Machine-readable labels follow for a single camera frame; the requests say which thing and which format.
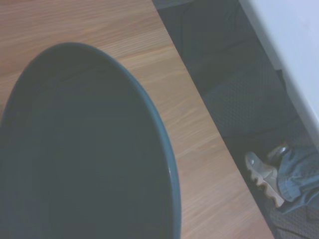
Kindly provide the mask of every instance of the gray pants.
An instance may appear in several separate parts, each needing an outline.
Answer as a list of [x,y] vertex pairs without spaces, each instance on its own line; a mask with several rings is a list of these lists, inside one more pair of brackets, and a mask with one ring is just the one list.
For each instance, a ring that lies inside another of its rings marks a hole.
[[283,213],[309,205],[319,208],[319,153],[314,146],[288,151],[278,171],[278,187],[286,200]]

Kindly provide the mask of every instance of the shoe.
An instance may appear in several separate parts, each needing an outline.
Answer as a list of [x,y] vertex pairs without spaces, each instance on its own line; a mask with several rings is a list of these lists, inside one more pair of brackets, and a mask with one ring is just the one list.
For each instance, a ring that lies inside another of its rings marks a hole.
[[283,156],[289,151],[290,147],[286,143],[282,143],[268,153],[266,163],[273,166],[279,166]]
[[281,196],[277,186],[277,168],[263,163],[253,152],[245,155],[246,167],[251,171],[251,179],[257,186],[265,186],[265,195],[275,200],[276,207],[280,207],[285,199]]

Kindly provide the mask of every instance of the wooden table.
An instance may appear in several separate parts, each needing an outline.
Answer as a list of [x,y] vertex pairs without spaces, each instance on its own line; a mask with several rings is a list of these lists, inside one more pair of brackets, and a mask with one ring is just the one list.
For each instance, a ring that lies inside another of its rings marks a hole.
[[1,112],[28,62],[70,41],[116,58],[157,107],[177,160],[183,239],[273,238],[151,0],[2,0]]

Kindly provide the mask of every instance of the white sneaker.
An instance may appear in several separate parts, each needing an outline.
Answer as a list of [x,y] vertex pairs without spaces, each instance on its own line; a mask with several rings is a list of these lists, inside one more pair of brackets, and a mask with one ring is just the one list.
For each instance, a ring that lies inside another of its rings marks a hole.
[[276,207],[280,207],[285,199],[281,196],[277,186],[277,168],[263,163],[253,152],[245,155],[246,167],[251,171],[251,179],[257,180],[257,186],[265,186],[265,195],[275,200]]

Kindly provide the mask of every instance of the shoe sole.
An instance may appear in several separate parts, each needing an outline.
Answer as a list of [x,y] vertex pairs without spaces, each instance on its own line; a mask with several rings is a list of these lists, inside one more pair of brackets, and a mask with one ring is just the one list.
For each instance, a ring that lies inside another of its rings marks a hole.
[[248,161],[248,158],[245,157],[245,163],[246,163],[246,167],[248,169],[248,171],[251,172],[251,176],[250,178],[255,182],[256,182],[256,185],[258,187],[261,187],[261,186],[264,186],[265,187],[265,190],[264,190],[264,193],[265,195],[270,198],[270,199],[273,199],[275,201],[275,205],[276,205],[276,208],[279,208],[281,207],[281,205],[285,202],[285,200],[272,188],[272,186],[270,186],[269,183],[267,183],[263,176],[260,175],[252,166],[251,164],[249,163]]

